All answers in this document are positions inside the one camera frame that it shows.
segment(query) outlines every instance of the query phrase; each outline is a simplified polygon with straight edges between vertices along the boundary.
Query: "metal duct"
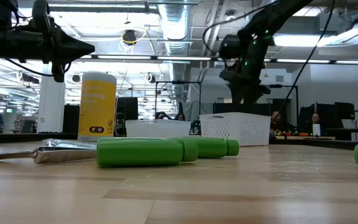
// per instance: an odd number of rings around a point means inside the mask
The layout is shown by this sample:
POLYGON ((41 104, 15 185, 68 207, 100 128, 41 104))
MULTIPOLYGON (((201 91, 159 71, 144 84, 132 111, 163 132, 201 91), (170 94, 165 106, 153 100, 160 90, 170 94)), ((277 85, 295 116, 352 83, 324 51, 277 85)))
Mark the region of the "metal duct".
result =
MULTIPOLYGON (((161 28, 164 39, 188 40, 190 30, 190 9, 188 5, 161 4, 158 5, 161 15, 161 28)), ((168 55, 188 55, 189 45, 182 42, 166 42, 165 49, 168 55)), ((171 80, 190 79, 190 66, 183 63, 170 64, 171 80)), ((175 97, 182 98, 180 88, 173 87, 175 97)))

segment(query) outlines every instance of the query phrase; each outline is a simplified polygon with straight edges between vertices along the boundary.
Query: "label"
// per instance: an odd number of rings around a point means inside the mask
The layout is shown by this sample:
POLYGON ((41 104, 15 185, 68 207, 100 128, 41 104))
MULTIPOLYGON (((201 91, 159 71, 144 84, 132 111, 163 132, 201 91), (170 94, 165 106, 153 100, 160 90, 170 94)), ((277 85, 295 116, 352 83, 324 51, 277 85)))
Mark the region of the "label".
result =
POLYGON ((113 136, 116 86, 105 81, 84 81, 78 135, 113 136))

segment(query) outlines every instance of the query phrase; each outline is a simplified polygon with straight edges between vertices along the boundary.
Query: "desk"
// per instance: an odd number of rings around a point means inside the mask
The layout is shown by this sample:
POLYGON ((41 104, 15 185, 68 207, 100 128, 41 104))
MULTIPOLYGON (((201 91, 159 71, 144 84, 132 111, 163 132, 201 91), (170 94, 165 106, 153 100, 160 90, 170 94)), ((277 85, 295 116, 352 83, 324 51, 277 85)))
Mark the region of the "desk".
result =
MULTIPOLYGON (((286 136, 276 136, 277 139, 286 139, 286 136)), ((300 140, 300 139, 329 139, 335 140, 332 136, 321 136, 319 138, 313 136, 287 136, 287 140, 300 140)))
POLYGON ((358 166, 352 151, 280 145, 175 167, 0 161, 0 223, 358 223, 358 166))

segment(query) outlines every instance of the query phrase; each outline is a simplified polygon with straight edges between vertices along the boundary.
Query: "white box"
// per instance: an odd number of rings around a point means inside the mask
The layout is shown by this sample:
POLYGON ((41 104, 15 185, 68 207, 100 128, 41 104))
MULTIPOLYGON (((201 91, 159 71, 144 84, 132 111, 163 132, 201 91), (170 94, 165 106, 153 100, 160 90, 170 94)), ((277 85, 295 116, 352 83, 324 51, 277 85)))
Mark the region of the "white box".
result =
POLYGON ((126 121, 127 137, 188 137, 190 125, 190 121, 163 119, 126 121))
POLYGON ((201 135, 234 139, 240 146, 269 144, 271 117, 247 113, 221 113, 200 116, 201 135))

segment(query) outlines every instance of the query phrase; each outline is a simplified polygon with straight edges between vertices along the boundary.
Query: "yellow canister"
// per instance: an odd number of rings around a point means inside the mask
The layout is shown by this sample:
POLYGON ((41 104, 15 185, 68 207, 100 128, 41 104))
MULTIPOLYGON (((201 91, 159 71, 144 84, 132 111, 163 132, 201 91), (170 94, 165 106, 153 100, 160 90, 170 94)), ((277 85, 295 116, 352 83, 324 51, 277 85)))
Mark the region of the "yellow canister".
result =
POLYGON ((102 72, 82 76, 79 141, 114 136, 117 79, 102 72))

